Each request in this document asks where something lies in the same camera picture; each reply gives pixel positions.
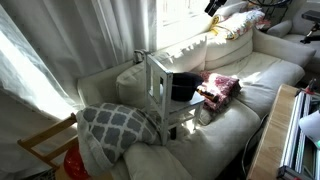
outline sunlight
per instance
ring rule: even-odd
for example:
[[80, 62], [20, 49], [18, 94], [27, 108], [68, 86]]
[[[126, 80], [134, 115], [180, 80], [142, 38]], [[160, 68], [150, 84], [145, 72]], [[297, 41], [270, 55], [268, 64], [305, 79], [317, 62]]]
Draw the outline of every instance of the sunlight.
[[18, 48], [0, 31], [0, 50], [14, 66], [17, 76], [23, 77], [23, 81], [29, 89], [32, 89], [34, 97], [33, 104], [40, 110], [43, 110], [59, 119], [64, 119], [75, 112], [75, 109], [67, 104], [59, 93], [52, 87], [44, 74], [36, 68], [22, 54]]

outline red object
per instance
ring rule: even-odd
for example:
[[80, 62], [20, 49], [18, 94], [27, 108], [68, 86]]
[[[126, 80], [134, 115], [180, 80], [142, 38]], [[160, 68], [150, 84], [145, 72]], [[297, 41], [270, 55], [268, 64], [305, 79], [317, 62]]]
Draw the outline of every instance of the red object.
[[85, 180], [90, 177], [84, 168], [84, 164], [79, 152], [79, 145], [73, 146], [67, 151], [63, 166], [66, 173], [72, 179]]

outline sofa armrest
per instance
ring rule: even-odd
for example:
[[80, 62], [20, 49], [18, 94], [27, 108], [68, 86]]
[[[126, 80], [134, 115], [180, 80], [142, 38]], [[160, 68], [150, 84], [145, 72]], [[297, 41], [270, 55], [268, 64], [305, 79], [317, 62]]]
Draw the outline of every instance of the sofa armrest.
[[292, 28], [292, 21], [287, 20], [268, 29], [267, 34], [282, 38], [283, 36], [289, 33], [291, 28]]
[[273, 37], [254, 28], [253, 51], [268, 54], [304, 67], [316, 50], [303, 44]]

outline metal rack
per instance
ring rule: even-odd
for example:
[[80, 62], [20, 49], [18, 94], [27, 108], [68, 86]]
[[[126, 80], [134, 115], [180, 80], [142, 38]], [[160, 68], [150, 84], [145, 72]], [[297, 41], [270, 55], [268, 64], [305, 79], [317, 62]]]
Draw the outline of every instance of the metal rack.
[[300, 118], [319, 108], [319, 95], [300, 92], [295, 99], [286, 143], [280, 163], [278, 179], [320, 180], [320, 151], [301, 131]]

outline cable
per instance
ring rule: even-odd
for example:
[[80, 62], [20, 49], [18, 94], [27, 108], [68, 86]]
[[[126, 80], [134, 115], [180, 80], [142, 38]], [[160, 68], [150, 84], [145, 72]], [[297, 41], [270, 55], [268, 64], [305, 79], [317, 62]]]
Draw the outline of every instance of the cable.
[[269, 114], [266, 114], [263, 118], [262, 118], [262, 120], [261, 120], [261, 123], [260, 123], [260, 125], [259, 125], [259, 128], [254, 132], [254, 134], [249, 138], [249, 140], [247, 141], [247, 144], [246, 144], [246, 146], [245, 146], [245, 148], [244, 148], [244, 151], [243, 151], [243, 154], [242, 154], [242, 158], [241, 158], [241, 170], [242, 170], [242, 172], [243, 172], [243, 175], [244, 175], [244, 179], [246, 179], [246, 177], [247, 177], [247, 173], [246, 173], [246, 170], [245, 170], [245, 167], [244, 167], [244, 158], [245, 158], [245, 156], [246, 156], [246, 153], [247, 153], [247, 150], [248, 150], [248, 146], [249, 146], [249, 144], [250, 144], [250, 142], [251, 142], [251, 140], [257, 135], [257, 133], [261, 130], [261, 128], [264, 126], [264, 124], [265, 124], [265, 121], [266, 121], [266, 119], [268, 118], [268, 116], [269, 116]]

